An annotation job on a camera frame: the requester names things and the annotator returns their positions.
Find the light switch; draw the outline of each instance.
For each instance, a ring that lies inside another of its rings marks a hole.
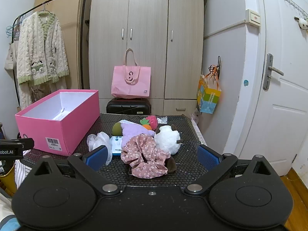
[[[253,14],[253,13],[250,13],[250,14],[251,14],[251,19],[252,19],[252,21],[255,21],[255,22],[261,24],[261,18],[260,18],[260,16],[255,15],[255,14]]]
[[[248,9],[246,10],[245,22],[254,27],[261,27],[261,16],[257,12]]]

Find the brown fabric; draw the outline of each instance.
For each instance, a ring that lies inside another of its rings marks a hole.
[[[164,164],[168,158],[169,152],[156,148],[154,138],[147,134],[131,138],[121,152],[122,161],[132,167],[132,175],[145,179],[166,174],[168,169]]]
[[[165,161],[165,166],[168,169],[168,174],[174,173],[177,170],[177,165],[173,157],[170,157]]]

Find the drawer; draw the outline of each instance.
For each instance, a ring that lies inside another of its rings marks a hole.
[[[186,115],[191,117],[192,113],[197,107],[197,100],[164,100],[164,115]]]
[[[151,104],[151,114],[162,116],[164,113],[164,99],[148,99]]]

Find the metal screw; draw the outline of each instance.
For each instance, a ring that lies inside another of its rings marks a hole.
[[[118,186],[115,184],[106,184],[103,186],[105,192],[114,192],[118,189]]]
[[[199,192],[202,190],[202,186],[199,185],[199,184],[190,184],[187,186],[187,189],[190,191],[190,192]]]

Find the clothes rack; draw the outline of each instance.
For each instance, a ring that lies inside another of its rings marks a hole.
[[[29,9],[27,12],[22,13],[21,15],[19,15],[13,25],[15,24],[15,22],[17,21],[17,19],[19,17],[22,17],[23,15],[31,12],[32,10],[38,8],[39,6],[42,6],[48,2],[51,2],[53,0],[47,0],[35,7],[33,7],[32,9]],[[81,10],[81,26],[80,26],[80,77],[81,77],[81,89],[84,89],[84,73],[83,73],[83,67],[82,67],[82,37],[83,37],[83,27],[84,27],[84,7],[86,4],[86,0],[83,0],[82,3],[82,10]],[[14,83],[15,83],[15,90],[16,90],[16,96],[17,96],[17,100],[18,100],[18,105],[20,105],[20,100],[19,100],[19,96],[18,96],[18,89],[17,89],[17,83],[16,83],[16,76],[15,76],[15,71],[13,70],[13,76],[14,76]]]

